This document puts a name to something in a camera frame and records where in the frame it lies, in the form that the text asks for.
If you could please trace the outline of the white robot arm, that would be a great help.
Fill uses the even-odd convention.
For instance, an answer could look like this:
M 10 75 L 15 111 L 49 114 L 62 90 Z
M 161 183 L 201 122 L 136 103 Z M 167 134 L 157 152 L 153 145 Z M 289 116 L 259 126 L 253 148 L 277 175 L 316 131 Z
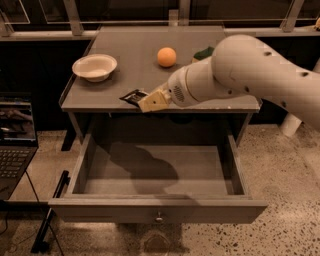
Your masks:
M 181 108 L 247 94 L 268 100 L 320 129 L 320 74 L 286 60 L 248 35 L 223 39 L 212 55 L 175 71 L 138 101 L 143 112 Z

